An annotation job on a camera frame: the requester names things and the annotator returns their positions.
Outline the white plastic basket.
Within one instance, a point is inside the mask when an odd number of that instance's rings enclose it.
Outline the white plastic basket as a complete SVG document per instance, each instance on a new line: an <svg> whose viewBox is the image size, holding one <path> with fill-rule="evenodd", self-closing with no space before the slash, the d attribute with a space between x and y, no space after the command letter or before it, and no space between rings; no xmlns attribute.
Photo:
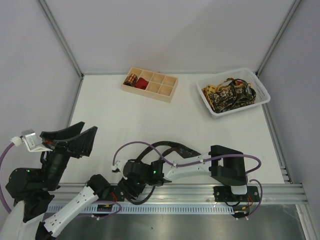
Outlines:
<svg viewBox="0 0 320 240"><path fill-rule="evenodd" d="M210 107L204 93L202 92L202 89L205 88L207 85L218 86L228 78L242 79L247 81L249 84L251 84L251 87L256 91L255 102L251 105L247 105L247 106L226 111L223 113L215 113ZM240 111L252 109L252 108L261 106L263 104L266 104L271 100L270 94L268 93L267 89L262 84L262 82L258 79L258 77L250 69L244 68L244 67L217 73L207 79L199 80L196 83L196 87L198 92L200 93L203 103L205 104L206 108L209 110L211 117L214 119L231 115L233 113L237 113Z"/></svg>

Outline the brown blue-flowered tie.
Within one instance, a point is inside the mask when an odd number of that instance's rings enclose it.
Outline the brown blue-flowered tie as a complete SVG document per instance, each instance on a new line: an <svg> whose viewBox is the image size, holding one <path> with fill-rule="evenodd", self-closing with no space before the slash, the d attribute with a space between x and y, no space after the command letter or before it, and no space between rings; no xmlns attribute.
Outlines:
<svg viewBox="0 0 320 240"><path fill-rule="evenodd" d="M180 157L182 157L183 159L187 159L187 158L191 158L191 157L196 157L196 156L200 156L201 153L189 148L186 145L183 145L181 143L178 142L174 142L174 141L158 141L152 144L152 146L154 148L156 147L160 147L160 146L167 146L169 147L168 149L166 149L162 155L165 157L167 155L169 155L172 152L176 152ZM138 155L138 157L136 159L134 159L133 161L136 163L142 163L143 158L150 153L153 150L152 147L148 146L145 150L142 151L142 153L140 153ZM152 194L154 193L156 189L156 186L153 186L150 193L143 199L143 200L138 200L138 197L133 197L131 196L129 193L124 193L124 197L125 199L133 204L133 205L142 205L145 202L147 202L150 197L152 196Z"/></svg>

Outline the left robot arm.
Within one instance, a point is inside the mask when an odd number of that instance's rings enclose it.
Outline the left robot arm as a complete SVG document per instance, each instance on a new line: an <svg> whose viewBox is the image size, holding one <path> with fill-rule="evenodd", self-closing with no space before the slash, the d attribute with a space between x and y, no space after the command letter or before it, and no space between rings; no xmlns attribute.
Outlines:
<svg viewBox="0 0 320 240"><path fill-rule="evenodd" d="M61 210L43 219L70 158L89 157L92 152L98 128L83 130L84 125L80 121L58 131L42 131L40 136L29 129L11 139L13 145L25 144L30 153L39 152L41 167L17 168L10 174L5 188L16 205L2 227L2 240L54 240L83 209L106 200L111 185L96 174Z"/></svg>

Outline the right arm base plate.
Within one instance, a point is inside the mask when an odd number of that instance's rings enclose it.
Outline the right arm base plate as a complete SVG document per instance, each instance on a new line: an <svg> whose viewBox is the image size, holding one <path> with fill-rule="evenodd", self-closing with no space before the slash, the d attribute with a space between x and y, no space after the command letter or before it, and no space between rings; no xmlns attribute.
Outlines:
<svg viewBox="0 0 320 240"><path fill-rule="evenodd" d="M226 185L214 186L213 195L216 202L227 202L227 203L244 203L260 201L260 194L257 186L247 186L246 194L233 194L231 187Z"/></svg>

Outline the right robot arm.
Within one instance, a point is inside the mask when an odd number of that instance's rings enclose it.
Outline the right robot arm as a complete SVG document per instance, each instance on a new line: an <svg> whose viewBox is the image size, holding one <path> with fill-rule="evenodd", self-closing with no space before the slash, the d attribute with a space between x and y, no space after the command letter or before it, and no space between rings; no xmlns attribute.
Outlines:
<svg viewBox="0 0 320 240"><path fill-rule="evenodd" d="M118 186L132 198L137 198L144 186L160 187L175 180L210 176L229 186L233 195L246 195L247 176L243 153L221 145L213 145L208 153L169 162L161 158L143 163L137 160L118 160L113 166L122 179Z"/></svg>

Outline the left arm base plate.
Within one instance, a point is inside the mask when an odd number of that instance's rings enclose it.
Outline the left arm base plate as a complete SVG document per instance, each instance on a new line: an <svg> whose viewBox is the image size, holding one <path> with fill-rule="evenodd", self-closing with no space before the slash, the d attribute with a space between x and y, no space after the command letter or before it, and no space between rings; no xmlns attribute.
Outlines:
<svg viewBox="0 0 320 240"><path fill-rule="evenodd" d="M124 193L117 185L111 185L109 194L105 198L107 201L124 202L126 199Z"/></svg>

